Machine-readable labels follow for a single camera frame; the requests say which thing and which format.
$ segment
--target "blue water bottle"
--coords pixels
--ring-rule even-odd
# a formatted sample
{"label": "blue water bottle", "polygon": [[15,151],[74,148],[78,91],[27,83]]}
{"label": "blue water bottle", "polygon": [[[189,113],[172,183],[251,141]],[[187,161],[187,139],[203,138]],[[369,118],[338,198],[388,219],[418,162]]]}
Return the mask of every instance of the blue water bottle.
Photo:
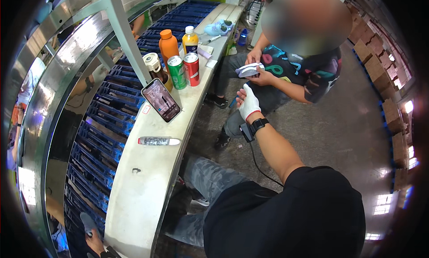
{"label": "blue water bottle", "polygon": [[247,34],[248,34],[247,28],[243,29],[242,33],[240,34],[238,45],[240,46],[246,45]]}

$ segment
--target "green soda can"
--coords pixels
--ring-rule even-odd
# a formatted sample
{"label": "green soda can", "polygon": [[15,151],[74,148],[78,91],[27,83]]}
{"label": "green soda can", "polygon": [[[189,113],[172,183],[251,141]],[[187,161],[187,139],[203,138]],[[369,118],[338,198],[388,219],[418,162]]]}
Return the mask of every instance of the green soda can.
{"label": "green soda can", "polygon": [[185,66],[183,59],[176,55],[172,56],[167,61],[168,69],[170,70],[171,80],[174,88],[184,89],[186,87]]}

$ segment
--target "black sneaker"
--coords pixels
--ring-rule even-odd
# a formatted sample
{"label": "black sneaker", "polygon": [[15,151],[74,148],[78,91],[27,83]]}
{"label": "black sneaker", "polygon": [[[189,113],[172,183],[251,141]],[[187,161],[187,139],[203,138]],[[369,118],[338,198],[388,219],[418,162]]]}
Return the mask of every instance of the black sneaker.
{"label": "black sneaker", "polygon": [[225,129],[222,128],[221,133],[218,135],[216,143],[214,144],[214,148],[217,151],[225,150],[228,147],[229,141],[231,141],[231,137],[229,137],[225,132]]}
{"label": "black sneaker", "polygon": [[215,104],[217,107],[224,109],[228,106],[228,100],[224,98],[219,98],[215,94],[207,94],[204,98],[204,102]]}

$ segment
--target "yellow juice bottle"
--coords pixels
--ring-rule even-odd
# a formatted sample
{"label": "yellow juice bottle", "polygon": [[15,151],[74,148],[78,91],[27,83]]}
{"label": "yellow juice bottle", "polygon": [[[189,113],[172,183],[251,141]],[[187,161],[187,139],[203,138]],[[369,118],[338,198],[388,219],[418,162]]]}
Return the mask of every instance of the yellow juice bottle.
{"label": "yellow juice bottle", "polygon": [[193,31],[193,26],[188,26],[185,28],[185,35],[182,37],[183,51],[185,54],[190,52],[197,53],[198,48],[198,36]]}

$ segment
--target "red soda can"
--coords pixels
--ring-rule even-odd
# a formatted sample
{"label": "red soda can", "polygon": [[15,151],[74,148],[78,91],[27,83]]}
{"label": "red soda can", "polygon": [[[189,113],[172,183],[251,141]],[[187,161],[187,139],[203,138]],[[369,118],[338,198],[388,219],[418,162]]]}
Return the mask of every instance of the red soda can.
{"label": "red soda can", "polygon": [[200,59],[198,54],[194,52],[185,54],[183,64],[185,65],[186,83],[191,87],[195,87],[200,83]]}

